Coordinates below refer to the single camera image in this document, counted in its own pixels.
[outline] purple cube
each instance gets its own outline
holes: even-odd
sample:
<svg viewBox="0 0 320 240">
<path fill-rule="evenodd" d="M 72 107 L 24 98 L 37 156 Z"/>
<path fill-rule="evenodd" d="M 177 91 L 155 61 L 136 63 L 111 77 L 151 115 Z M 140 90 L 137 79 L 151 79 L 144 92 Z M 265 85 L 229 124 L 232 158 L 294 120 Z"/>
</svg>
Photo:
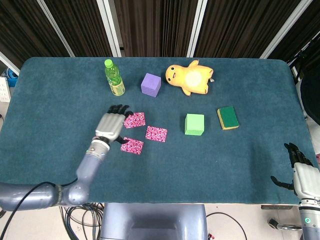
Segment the purple cube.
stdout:
<svg viewBox="0 0 320 240">
<path fill-rule="evenodd" d="M 161 77 L 147 73 L 141 83 L 141 91 L 152 97 L 156 97 L 161 87 Z"/>
</svg>

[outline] dark teal tablecloth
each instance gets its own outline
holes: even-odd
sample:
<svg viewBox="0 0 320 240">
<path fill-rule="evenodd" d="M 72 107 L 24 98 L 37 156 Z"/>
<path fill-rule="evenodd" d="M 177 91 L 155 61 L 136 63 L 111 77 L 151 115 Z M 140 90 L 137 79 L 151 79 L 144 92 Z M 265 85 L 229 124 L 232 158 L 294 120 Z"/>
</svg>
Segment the dark teal tablecloth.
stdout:
<svg viewBox="0 0 320 240">
<path fill-rule="evenodd" d="M 297 204 L 270 175 L 291 182 L 284 143 L 316 163 L 290 69 L 283 61 L 200 58 L 214 69 L 207 95 L 187 97 L 165 82 L 169 65 L 191 58 L 114 58 L 126 92 L 113 96 L 103 57 L 35 57 L 25 62 L 0 133 L 0 181 L 65 184 L 75 179 L 110 105 L 144 112 L 146 126 L 123 129 L 144 141 L 141 155 L 113 143 L 91 186 L 91 202 Z M 141 93 L 146 73 L 162 77 L 156 98 Z M 222 131 L 217 109 L 234 106 L 240 127 Z M 184 135 L 187 113 L 204 114 L 202 136 Z M 147 126 L 168 129 L 165 143 Z"/>
</svg>

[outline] pink fabric square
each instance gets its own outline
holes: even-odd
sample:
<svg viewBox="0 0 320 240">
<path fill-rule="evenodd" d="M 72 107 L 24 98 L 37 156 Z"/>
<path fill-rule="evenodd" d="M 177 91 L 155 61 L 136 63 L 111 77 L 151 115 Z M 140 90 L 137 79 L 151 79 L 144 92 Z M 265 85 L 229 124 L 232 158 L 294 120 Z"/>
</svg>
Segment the pink fabric square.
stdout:
<svg viewBox="0 0 320 240">
<path fill-rule="evenodd" d="M 165 142 L 167 138 L 168 130 L 165 128 L 148 126 L 146 129 L 145 138 L 158 142 Z"/>
<path fill-rule="evenodd" d="M 144 112 L 135 112 L 133 115 L 129 115 L 124 121 L 124 126 L 127 129 L 136 128 L 144 125 L 146 125 Z"/>
<path fill-rule="evenodd" d="M 124 140 L 129 140 L 129 142 L 122 144 L 120 150 L 133 154 L 141 154 L 142 147 L 144 146 L 143 141 L 135 140 L 129 137 L 124 137 Z"/>
</svg>

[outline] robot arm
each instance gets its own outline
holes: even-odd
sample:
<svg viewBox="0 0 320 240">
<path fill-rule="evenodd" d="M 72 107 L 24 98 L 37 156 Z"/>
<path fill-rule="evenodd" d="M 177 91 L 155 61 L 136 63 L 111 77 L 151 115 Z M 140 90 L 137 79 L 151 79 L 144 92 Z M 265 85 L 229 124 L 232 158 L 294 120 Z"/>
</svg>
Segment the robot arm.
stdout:
<svg viewBox="0 0 320 240">
<path fill-rule="evenodd" d="M 284 144 L 287 148 L 293 170 L 293 183 L 271 180 L 279 187 L 293 190 L 301 200 L 299 213 L 304 240 L 320 239 L 320 172 L 293 143 Z"/>
<path fill-rule="evenodd" d="M 44 209 L 51 206 L 78 206 L 86 203 L 89 190 L 100 164 L 110 150 L 110 144 L 117 141 L 125 144 L 128 141 L 119 136 L 125 119 L 133 114 L 127 111 L 128 105 L 114 105 L 100 120 L 95 137 L 86 151 L 78 169 L 77 179 L 65 185 L 44 184 L 37 187 L 20 205 L 19 210 Z M 7 184 L 0 182 L 0 207 L 13 211 L 21 199 L 34 185 Z"/>
</svg>

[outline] stuffed animal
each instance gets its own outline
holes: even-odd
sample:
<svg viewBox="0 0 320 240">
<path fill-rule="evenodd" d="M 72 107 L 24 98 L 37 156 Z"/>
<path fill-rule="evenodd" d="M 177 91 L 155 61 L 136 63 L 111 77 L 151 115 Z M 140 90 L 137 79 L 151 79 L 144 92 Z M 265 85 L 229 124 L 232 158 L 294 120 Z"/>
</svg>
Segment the stuffed animal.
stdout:
<svg viewBox="0 0 320 240">
<path fill-rule="evenodd" d="M 211 78 L 214 70 L 198 65 L 198 63 L 199 60 L 193 60 L 188 67 L 171 65 L 165 71 L 165 79 L 169 84 L 181 87 L 187 96 L 190 96 L 191 93 L 207 94 L 208 81 L 214 81 Z"/>
</svg>

